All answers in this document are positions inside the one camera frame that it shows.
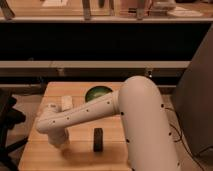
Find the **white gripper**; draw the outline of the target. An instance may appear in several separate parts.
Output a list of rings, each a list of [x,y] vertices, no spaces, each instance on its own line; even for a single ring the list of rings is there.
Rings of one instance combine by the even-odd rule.
[[[54,130],[48,134],[48,142],[56,148],[59,148],[68,139],[69,133],[67,129]]]

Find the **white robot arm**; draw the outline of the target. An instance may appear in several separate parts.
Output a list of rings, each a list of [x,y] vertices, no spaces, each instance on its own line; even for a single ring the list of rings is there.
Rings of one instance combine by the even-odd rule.
[[[68,139],[67,128],[118,114],[124,130],[132,171],[181,171],[163,99],[147,77],[126,79],[120,89],[63,112],[48,107],[36,129],[59,145]]]

